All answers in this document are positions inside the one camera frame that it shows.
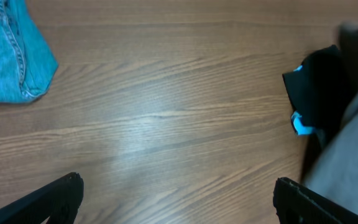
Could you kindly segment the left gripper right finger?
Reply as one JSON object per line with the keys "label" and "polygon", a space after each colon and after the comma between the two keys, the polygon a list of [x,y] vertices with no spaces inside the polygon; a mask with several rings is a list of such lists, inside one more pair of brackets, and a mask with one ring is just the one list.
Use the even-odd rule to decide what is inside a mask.
{"label": "left gripper right finger", "polygon": [[273,206],[280,224],[358,224],[358,215],[288,177],[276,180]]}

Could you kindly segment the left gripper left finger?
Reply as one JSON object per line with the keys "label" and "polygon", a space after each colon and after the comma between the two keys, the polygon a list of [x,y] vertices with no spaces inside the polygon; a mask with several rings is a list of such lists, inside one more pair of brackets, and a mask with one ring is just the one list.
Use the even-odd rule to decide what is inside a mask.
{"label": "left gripper left finger", "polygon": [[71,172],[0,208],[0,224],[73,224],[83,196],[83,179]]}

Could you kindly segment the grey khaki shorts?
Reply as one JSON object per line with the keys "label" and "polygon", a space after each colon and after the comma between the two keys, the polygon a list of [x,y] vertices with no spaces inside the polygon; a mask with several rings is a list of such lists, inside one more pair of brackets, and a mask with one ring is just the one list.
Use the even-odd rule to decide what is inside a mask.
{"label": "grey khaki shorts", "polygon": [[304,185],[358,215],[358,93]]}

